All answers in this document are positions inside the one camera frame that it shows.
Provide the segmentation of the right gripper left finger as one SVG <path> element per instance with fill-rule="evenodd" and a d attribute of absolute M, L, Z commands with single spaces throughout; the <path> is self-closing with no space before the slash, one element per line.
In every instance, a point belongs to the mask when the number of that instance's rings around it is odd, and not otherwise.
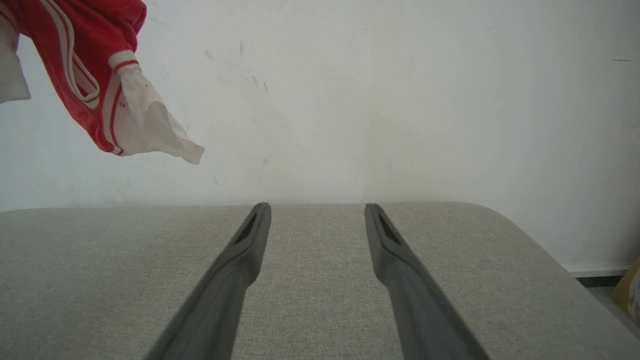
<path fill-rule="evenodd" d="M 257 203 L 144 360 L 231 360 L 245 294 L 261 270 L 270 227 L 269 203 Z"/>

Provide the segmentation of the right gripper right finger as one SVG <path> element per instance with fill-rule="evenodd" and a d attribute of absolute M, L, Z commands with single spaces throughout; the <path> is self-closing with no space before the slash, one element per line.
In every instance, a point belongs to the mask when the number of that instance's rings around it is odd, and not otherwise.
<path fill-rule="evenodd" d="M 404 360 L 490 360 L 381 205 L 365 206 L 375 276 L 386 287 Z"/>

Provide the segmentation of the red and white shirt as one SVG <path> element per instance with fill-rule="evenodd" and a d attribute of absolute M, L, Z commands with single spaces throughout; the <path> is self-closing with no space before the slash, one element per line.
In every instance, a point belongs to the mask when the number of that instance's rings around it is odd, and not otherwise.
<path fill-rule="evenodd" d="M 18 57 L 30 38 L 70 117 L 100 150 L 119 157 L 163 152 L 201 162 L 137 60 L 143 0 L 0 0 L 0 104 L 29 100 Z"/>

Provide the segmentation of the white skirting board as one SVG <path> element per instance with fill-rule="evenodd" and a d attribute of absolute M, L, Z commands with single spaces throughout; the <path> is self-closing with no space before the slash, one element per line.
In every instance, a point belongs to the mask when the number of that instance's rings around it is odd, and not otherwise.
<path fill-rule="evenodd" d="M 592 266 L 563 266 L 574 278 L 600 278 L 624 276 L 632 267 L 625 265 L 592 265 Z"/>

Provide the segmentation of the brown cardboard box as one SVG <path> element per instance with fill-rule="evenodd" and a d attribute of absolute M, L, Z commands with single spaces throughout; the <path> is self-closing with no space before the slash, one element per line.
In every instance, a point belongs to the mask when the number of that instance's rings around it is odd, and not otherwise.
<path fill-rule="evenodd" d="M 615 285 L 610 298 L 640 327 L 640 255 Z"/>

